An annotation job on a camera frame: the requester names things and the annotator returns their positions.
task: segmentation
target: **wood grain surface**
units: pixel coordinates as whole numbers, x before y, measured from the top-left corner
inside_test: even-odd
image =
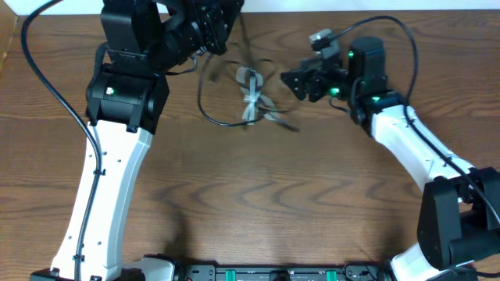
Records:
[[[245,19],[254,55],[273,59],[280,72],[312,55],[310,34],[379,14]],[[390,15],[417,39],[420,75],[412,104],[421,119],[458,155],[500,169],[500,12]],[[393,23],[372,23],[343,38],[343,47],[361,35],[384,39],[390,84],[405,92],[413,61],[404,33]],[[30,29],[35,60],[80,113],[94,52],[104,40],[98,16],[43,16]],[[240,40],[236,30],[231,41]],[[238,56],[231,47],[227,57]],[[301,103],[289,116],[300,133],[268,122],[227,129],[198,112],[197,79],[169,78],[170,97],[130,207],[125,261],[159,252],[220,264],[383,261],[416,242],[420,190],[391,153],[327,101]],[[294,104],[277,76],[266,93],[280,106]],[[203,104],[226,121],[241,118],[244,108],[238,87],[225,76],[207,82]],[[0,74],[0,124],[0,279],[23,280],[49,267],[59,249],[85,139],[27,65],[20,25]],[[478,266],[497,272],[500,259]]]

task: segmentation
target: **wooden tabletop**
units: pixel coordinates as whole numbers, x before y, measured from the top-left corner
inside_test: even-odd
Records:
[[[312,56],[310,34],[380,14],[245,19],[254,55],[273,59],[284,71]],[[477,167],[500,169],[500,12],[389,14],[408,24],[419,46],[412,104],[421,119],[458,155]],[[390,22],[371,23],[345,36],[344,50],[362,35],[384,39],[390,85],[404,93],[413,67],[404,33]],[[14,36],[0,74],[1,280],[25,280],[50,266],[70,220],[85,149],[76,123],[27,65],[20,24]],[[235,31],[231,40],[238,38]],[[104,40],[98,16],[43,16],[30,29],[35,60],[81,114],[94,52]],[[237,58],[238,50],[231,47],[228,56]],[[326,100],[303,102],[290,116],[300,133],[267,121],[228,129],[199,113],[197,79],[168,79],[170,97],[125,228],[125,261],[159,252],[220,264],[383,261],[416,242],[419,188],[345,114]],[[280,106],[294,104],[278,76],[266,93]],[[206,84],[203,103],[230,122],[244,108],[240,90],[224,77]],[[500,259],[479,266],[497,272]]]

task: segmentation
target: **white background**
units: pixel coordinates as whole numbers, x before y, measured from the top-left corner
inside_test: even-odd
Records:
[[[27,15],[48,0],[3,0]],[[65,0],[47,14],[99,14],[102,0]],[[244,12],[500,9],[500,0],[245,0]]]

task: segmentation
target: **green led light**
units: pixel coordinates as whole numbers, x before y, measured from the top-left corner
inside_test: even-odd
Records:
[[[334,87],[334,88],[331,88],[331,89],[330,89],[330,95],[331,95],[331,96],[336,96],[336,95],[338,95],[340,92],[341,92],[341,89],[339,89],[339,88],[337,88],[337,87]]]

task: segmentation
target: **robotic arm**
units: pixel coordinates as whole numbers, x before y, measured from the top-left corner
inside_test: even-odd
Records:
[[[156,3],[169,8],[161,22]],[[50,269],[32,280],[183,280],[172,262],[145,258],[124,265],[123,229],[142,160],[169,94],[166,73],[194,52],[222,55],[244,0],[105,0],[107,43],[96,53],[87,88],[88,128],[102,152],[102,171],[87,142],[84,171],[70,225]],[[102,63],[107,51],[111,63]],[[75,254],[94,173],[101,173],[88,214],[81,255]],[[79,262],[80,270],[75,270]]]
[[[423,202],[417,230],[418,244],[391,260],[394,280],[474,280],[453,269],[479,261],[500,251],[498,223],[490,209],[460,173],[423,141],[415,128],[439,151],[468,174],[500,209],[500,173],[493,168],[475,169],[445,147],[408,107],[405,99],[388,88],[383,42],[375,37],[354,40],[348,52],[348,70],[342,68],[338,40],[330,30],[310,38],[314,59],[302,61],[299,69],[282,73],[281,79],[299,100],[311,102],[326,94],[348,101],[352,120],[375,141],[381,143],[403,164],[419,188]],[[473,204],[459,211],[459,202]]]

